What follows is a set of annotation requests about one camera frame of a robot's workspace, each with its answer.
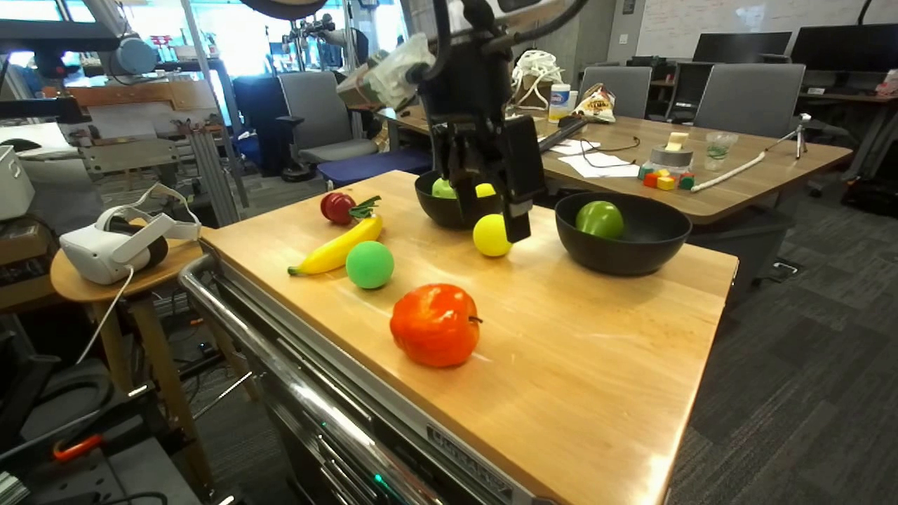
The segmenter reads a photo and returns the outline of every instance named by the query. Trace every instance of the lime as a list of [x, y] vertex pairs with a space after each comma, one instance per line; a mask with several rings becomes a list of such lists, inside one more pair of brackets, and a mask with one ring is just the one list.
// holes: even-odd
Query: lime
[[615, 202], [595, 199], [577, 210], [576, 227], [586, 235], [615, 242], [624, 235], [625, 224], [624, 224], [624, 214]]
[[344, 274], [364, 291], [381, 290], [393, 277], [393, 253], [381, 242], [360, 242], [344, 255]]
[[429, 193], [434, 199], [457, 199], [455, 188], [450, 180], [437, 176], [431, 186], [429, 186]]
[[503, 214], [485, 214], [471, 231], [480, 255], [503, 258], [510, 251]]

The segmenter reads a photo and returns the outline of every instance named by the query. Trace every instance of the banana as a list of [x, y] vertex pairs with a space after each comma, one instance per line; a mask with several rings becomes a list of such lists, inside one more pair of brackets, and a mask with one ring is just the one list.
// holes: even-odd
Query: banana
[[343, 235], [333, 235], [330, 242], [320, 245], [311, 251], [298, 266], [290, 266], [287, 272], [291, 277], [301, 274], [320, 274], [339, 269], [344, 265], [344, 255], [360, 245], [360, 242], [375, 242], [385, 232], [385, 223], [378, 214], [360, 218], [351, 231]]

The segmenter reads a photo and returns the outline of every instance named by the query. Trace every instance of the computer monitor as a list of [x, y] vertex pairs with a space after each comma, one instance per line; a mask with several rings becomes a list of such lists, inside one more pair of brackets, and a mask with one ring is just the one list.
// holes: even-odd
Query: computer monitor
[[0, 21], [0, 53], [31, 50], [43, 77], [65, 77], [66, 50], [114, 50], [117, 36], [100, 22]]
[[898, 25], [805, 25], [798, 32], [792, 61], [807, 70], [876, 70], [898, 68]]
[[782, 56], [792, 32], [758, 32], [758, 35], [702, 35], [694, 61], [767, 61], [767, 56]]

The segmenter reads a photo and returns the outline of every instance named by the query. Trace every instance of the black bowl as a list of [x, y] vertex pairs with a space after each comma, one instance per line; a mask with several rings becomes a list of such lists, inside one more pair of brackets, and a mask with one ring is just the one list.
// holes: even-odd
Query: black bowl
[[[576, 216], [586, 202], [607, 199], [624, 214], [624, 235], [608, 242], [586, 235], [576, 227]], [[650, 274], [664, 266], [681, 242], [689, 235], [694, 224], [680, 210], [640, 196], [625, 193], [570, 193], [556, 206], [556, 227], [563, 251], [580, 266], [607, 274]]]
[[434, 199], [429, 188], [437, 176], [437, 171], [427, 171], [416, 180], [417, 202], [434, 224], [471, 231], [476, 218], [483, 218], [485, 214], [503, 214], [499, 196], [476, 199], [476, 206], [468, 214], [461, 210], [457, 199]]

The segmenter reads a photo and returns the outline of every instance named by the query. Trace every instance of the red tomato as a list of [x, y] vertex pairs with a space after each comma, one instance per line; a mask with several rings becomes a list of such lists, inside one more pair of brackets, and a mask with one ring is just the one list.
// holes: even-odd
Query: red tomato
[[320, 199], [320, 214], [336, 227], [353, 224], [353, 209], [356, 199], [339, 192], [330, 192]]
[[427, 283], [393, 307], [393, 343], [417, 364], [457, 367], [480, 339], [476, 303], [452, 283]]

